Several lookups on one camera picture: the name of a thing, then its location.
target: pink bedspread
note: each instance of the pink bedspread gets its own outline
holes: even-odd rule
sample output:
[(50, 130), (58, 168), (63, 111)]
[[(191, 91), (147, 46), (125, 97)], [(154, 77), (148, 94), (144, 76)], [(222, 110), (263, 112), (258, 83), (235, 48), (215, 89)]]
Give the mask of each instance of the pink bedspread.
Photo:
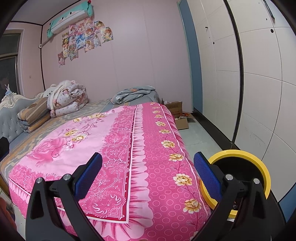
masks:
[[(45, 137), (9, 175), (12, 201), (26, 217), (34, 181), (60, 179), (94, 152), (103, 167), (79, 204), (105, 240), (187, 240), (210, 209), (174, 119), (165, 106), (145, 103), (74, 119)], [(59, 198), (56, 204), (75, 233)]]

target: floor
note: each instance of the floor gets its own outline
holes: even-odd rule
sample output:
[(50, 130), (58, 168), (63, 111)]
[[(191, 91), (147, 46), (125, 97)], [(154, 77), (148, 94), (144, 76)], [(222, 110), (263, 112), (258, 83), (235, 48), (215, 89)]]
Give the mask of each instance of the floor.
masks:
[(183, 142), (191, 159), (196, 152), (201, 151), (209, 159), (221, 151), (221, 148), (196, 119), (188, 119), (189, 129), (180, 130)]
[[(221, 151), (221, 148), (196, 119), (188, 119), (188, 125), (189, 129), (180, 130), (179, 132), (192, 160), (194, 154), (199, 151), (201, 151), (207, 159)], [(25, 238), (25, 218), (22, 216), (18, 208), (6, 197), (5, 193), (1, 191), (1, 189), (0, 197), (6, 200), (9, 208), (12, 208), (15, 214), (17, 231), (23, 238)]]

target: window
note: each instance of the window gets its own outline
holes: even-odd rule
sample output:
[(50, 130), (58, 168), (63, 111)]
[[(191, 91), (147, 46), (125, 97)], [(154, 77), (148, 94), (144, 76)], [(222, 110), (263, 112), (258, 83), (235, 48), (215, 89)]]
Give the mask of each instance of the window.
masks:
[(20, 94), (17, 74), (19, 42), (20, 34), (4, 34), (0, 38), (0, 101), (8, 84), (12, 92)]

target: gray tufted headboard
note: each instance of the gray tufted headboard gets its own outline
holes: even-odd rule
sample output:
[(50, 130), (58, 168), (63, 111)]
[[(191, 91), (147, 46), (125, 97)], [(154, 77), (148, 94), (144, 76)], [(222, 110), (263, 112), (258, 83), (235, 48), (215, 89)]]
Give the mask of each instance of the gray tufted headboard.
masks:
[(0, 103), (0, 138), (5, 137), (11, 143), (23, 133), (21, 126), (17, 123), (17, 114), (35, 101), (36, 99), (28, 99), (12, 92), (2, 99)]

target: yellow ring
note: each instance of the yellow ring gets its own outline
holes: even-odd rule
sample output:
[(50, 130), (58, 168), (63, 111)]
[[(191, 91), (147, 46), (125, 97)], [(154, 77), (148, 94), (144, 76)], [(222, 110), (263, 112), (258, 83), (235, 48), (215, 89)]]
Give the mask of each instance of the yellow ring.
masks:
[[(215, 155), (211, 156), (209, 159), (209, 163), (213, 164), (216, 161), (218, 161), (222, 158), (225, 158), (225, 157), (240, 157), (240, 158), (243, 158), (249, 162), (252, 162), (260, 170), (260, 172), (263, 176), (264, 193), (265, 193), (265, 197), (268, 198), (269, 193), (270, 193), (270, 188), (271, 188), (270, 174), (269, 174), (266, 166), (264, 165), (264, 163), (259, 158), (257, 158), (256, 156), (254, 156), (251, 153), (241, 151), (241, 150), (224, 150), (224, 151), (220, 151), (220, 152), (216, 153)], [(207, 189), (201, 179), (200, 179), (200, 187), (201, 187), (201, 193), (202, 193), (204, 200), (210, 206), (211, 209), (214, 209), (217, 205), (217, 201), (210, 197), (210, 195), (207, 192)], [(231, 210), (231, 212), (229, 214), (229, 218), (235, 218), (236, 215), (237, 215), (237, 211)]]

